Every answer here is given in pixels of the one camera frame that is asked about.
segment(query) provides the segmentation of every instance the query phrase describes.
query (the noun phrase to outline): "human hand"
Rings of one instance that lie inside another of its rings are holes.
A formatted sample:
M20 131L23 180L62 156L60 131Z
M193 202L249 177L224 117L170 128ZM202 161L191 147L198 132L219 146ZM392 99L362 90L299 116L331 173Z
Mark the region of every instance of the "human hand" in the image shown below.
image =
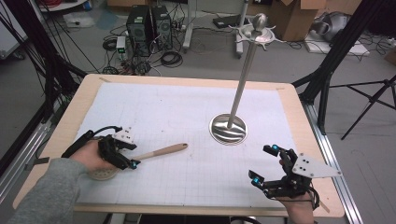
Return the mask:
M308 192L295 198L277 197L288 211L289 218L296 224L314 223L314 208Z
M70 159L84 164L89 172L99 169L114 169L114 165L99 156L98 140L91 140L77 150Z

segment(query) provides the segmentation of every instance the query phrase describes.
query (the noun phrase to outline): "gray sleeve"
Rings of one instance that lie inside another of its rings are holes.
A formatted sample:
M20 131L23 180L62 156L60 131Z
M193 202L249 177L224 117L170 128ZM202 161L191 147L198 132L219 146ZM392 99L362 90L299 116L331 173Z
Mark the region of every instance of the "gray sleeve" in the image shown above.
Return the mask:
M53 159L47 172L19 204L10 223L72 223L78 177L87 168L78 161Z

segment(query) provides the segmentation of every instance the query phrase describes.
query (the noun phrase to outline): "wooden handle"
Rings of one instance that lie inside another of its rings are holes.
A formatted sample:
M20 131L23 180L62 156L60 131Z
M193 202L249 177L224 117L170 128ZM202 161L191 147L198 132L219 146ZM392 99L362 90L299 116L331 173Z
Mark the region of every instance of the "wooden handle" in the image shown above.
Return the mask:
M187 143L180 143L180 144L172 145L170 147L164 147L164 148L161 148L161 149L158 149L158 150L155 150L155 151L152 151L152 152L148 152L146 154L134 157L134 160L141 161L141 160L148 159L148 158L151 158L151 157L156 157L156 156L169 154L169 153L172 153L172 152L177 152L177 151L180 151L180 150L183 150L183 149L187 148L188 146L189 146L189 144L187 144Z

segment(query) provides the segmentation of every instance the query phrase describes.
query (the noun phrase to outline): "computer tower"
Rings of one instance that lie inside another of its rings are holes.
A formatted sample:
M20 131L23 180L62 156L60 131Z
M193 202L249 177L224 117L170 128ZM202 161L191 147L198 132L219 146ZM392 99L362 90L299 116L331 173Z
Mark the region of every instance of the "computer tower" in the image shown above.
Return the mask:
M126 22L134 55L148 57L153 38L149 6L134 5Z
M165 6L153 6L151 14L154 23L154 38L156 38L158 49L171 49L173 47L172 26L168 10Z

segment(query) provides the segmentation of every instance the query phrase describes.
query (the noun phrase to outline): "wooden table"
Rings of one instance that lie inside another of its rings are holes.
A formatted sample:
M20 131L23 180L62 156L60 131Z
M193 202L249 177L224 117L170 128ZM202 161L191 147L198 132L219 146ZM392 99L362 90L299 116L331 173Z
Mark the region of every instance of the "wooden table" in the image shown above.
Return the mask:
M236 89L238 82L231 80L192 79L173 77L125 77L109 75L88 75L84 78L75 97L65 111L41 157L59 158L74 141L79 125L84 120L96 93L104 82L178 85L192 87L222 87ZM286 119L299 152L307 153L316 160L323 161L316 138L302 108L297 92L290 84L247 82L246 89L277 91L284 106ZM24 195L33 187L39 177L48 169L48 164L36 165L14 201L17 207ZM313 179L315 189L322 204L315 211L316 217L341 217L345 211L331 178ZM202 206L164 206L130 204L77 204L76 211L112 213L150 213L182 215L221 215L221 216L286 216L286 211L263 210L262 208L230 208Z

